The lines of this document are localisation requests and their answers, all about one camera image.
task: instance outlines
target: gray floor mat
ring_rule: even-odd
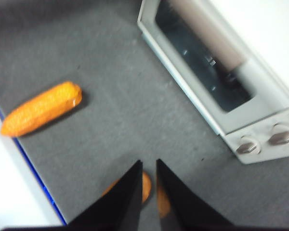
[[[19,139],[69,222],[137,159],[161,158],[235,224],[289,227],[289,158],[244,166],[141,37],[140,0],[0,0],[0,108],[64,79],[73,112]],[[156,194],[140,231],[158,230]]]

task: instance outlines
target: white oven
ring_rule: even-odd
[[[143,0],[138,25],[188,98],[242,163],[289,156],[289,70],[287,76],[277,73],[250,47],[221,13],[222,4]]]

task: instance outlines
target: oven knob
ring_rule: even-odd
[[[289,125],[276,124],[272,133],[273,135],[268,141],[271,145],[289,145]]]
[[[258,154],[260,152],[260,144],[252,137],[243,136],[240,140],[240,146],[236,152],[239,154]]]

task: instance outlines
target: orange toy food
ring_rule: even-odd
[[[3,121],[1,134],[27,134],[71,110],[81,102],[81,88],[70,82],[59,84],[22,104]]]
[[[107,194],[115,185],[116,183],[119,181],[116,180],[114,181],[102,194],[102,196],[104,196],[105,194]],[[144,203],[149,195],[150,195],[150,192],[151,192],[151,188],[152,188],[152,185],[151,185],[151,180],[150,180],[150,177],[149,175],[146,173],[146,172],[143,172],[143,201],[142,203]]]

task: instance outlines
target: oven window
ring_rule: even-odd
[[[238,81],[236,75],[226,73],[219,67],[218,61],[166,0],[160,2],[155,20],[224,111],[230,112],[251,99],[251,94]]]

